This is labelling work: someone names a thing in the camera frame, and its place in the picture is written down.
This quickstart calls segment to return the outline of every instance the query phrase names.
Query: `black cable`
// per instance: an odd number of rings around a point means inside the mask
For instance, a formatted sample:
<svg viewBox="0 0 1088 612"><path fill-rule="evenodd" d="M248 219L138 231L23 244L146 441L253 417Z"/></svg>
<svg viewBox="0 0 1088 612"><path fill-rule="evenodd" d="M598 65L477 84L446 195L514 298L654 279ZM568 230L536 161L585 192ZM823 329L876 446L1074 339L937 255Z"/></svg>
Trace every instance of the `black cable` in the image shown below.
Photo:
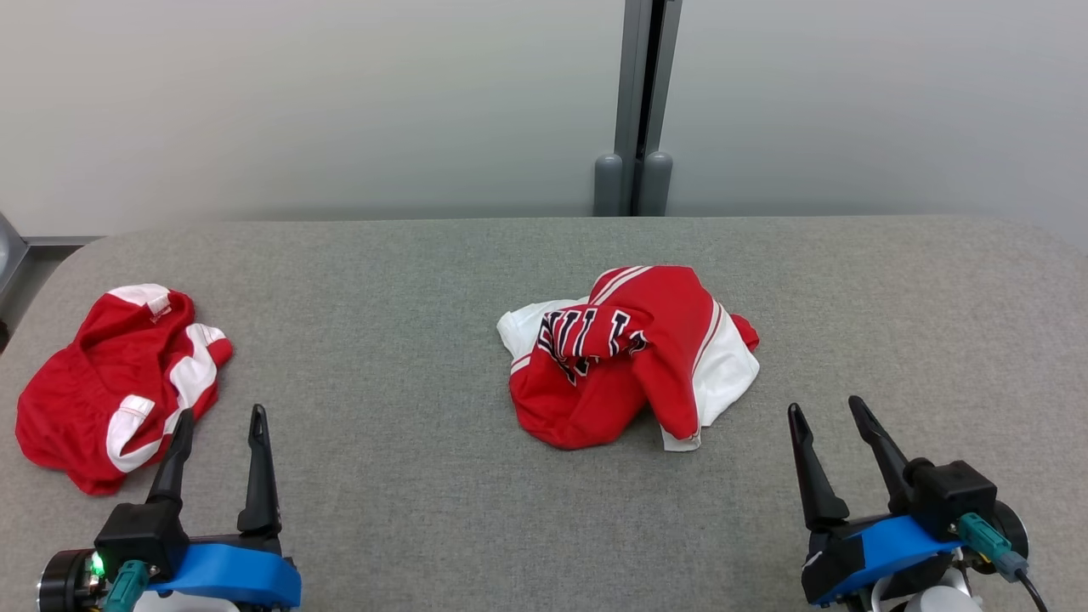
<svg viewBox="0 0 1088 612"><path fill-rule="evenodd" d="M1039 590L1035 588L1034 584L1031 584L1031 580L1027 577L1027 573L1025 573L1024 570L1017 570L1016 577L1024 584L1024 588L1026 588L1027 593L1031 596L1031 601L1035 602L1035 607L1039 609L1039 612L1048 612L1047 604L1042 602L1042 596L1039 595Z"/></svg>

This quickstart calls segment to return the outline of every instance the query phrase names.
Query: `white partition panel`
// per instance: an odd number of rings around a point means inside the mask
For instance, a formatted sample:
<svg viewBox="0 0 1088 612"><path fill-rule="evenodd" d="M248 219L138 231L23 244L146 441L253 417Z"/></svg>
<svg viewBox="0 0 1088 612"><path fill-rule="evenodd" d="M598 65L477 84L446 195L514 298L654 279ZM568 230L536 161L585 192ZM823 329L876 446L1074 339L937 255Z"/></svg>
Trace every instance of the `white partition panel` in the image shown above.
<svg viewBox="0 0 1088 612"><path fill-rule="evenodd" d="M1073 0L685 0L668 212L988 212L1088 249L1086 24Z"/></svg>
<svg viewBox="0 0 1088 612"><path fill-rule="evenodd" d="M0 213L588 215L623 0L35 0L0 15Z"/></svg>

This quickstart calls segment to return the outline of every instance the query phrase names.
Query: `teal connector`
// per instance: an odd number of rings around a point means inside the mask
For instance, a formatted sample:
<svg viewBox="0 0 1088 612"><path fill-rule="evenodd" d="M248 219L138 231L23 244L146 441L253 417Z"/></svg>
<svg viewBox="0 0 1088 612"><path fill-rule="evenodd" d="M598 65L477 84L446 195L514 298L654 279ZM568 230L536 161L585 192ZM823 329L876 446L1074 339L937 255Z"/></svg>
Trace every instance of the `teal connector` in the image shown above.
<svg viewBox="0 0 1088 612"><path fill-rule="evenodd" d="M960 517L960 539L981 554L1010 583L1017 580L1016 572L1027 572L1027 560L1013 551L1013 544L981 516L969 512Z"/></svg>
<svg viewBox="0 0 1088 612"><path fill-rule="evenodd" d="M113 588L106 596L102 612L133 612L136 601L144 596L147 584L151 579L147 563L143 561L126 561L113 580Z"/></svg>

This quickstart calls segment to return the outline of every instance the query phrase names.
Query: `gray partition foot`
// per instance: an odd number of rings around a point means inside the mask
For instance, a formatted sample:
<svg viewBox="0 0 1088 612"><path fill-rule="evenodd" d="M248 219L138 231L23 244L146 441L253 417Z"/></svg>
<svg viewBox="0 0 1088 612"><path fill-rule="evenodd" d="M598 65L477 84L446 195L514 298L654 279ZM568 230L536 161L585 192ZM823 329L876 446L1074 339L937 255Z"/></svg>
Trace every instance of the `gray partition foot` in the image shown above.
<svg viewBox="0 0 1088 612"><path fill-rule="evenodd" d="M640 217L664 217L669 201L672 179L672 156L654 151L642 162L642 191L639 193Z"/></svg>
<svg viewBox="0 0 1088 612"><path fill-rule="evenodd" d="M597 158L593 168L593 216L619 217L623 199L623 160L616 154Z"/></svg>
<svg viewBox="0 0 1088 612"><path fill-rule="evenodd" d="M0 215L0 299L3 298L8 283L15 276L15 269L26 257L26 243L20 237L15 228Z"/></svg>

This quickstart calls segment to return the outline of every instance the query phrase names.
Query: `gray fabric surface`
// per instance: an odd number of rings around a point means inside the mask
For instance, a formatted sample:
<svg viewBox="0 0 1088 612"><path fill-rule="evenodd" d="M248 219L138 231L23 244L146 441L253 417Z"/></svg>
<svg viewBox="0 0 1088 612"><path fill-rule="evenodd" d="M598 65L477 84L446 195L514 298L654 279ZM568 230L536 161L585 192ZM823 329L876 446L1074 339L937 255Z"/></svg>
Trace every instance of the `gray fabric surface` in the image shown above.
<svg viewBox="0 0 1088 612"><path fill-rule="evenodd" d="M648 418L576 452L521 431L498 317L653 262L693 266L752 320L752 389L691 454L664 453ZM805 408L854 515L878 513L852 393L906 454L998 484L1052 610L1088 599L1088 260L1072 247L979 219L548 219L221 224L76 253L0 358L8 609L33 605L52 552L146 494L147 469L89 499L12 434L23 387L90 304L140 282L188 293L236 347L197 427L185 527L233 529L264 403L304 609L805 610L786 407ZM998 577L974 585L987 612L1030 609Z"/></svg>

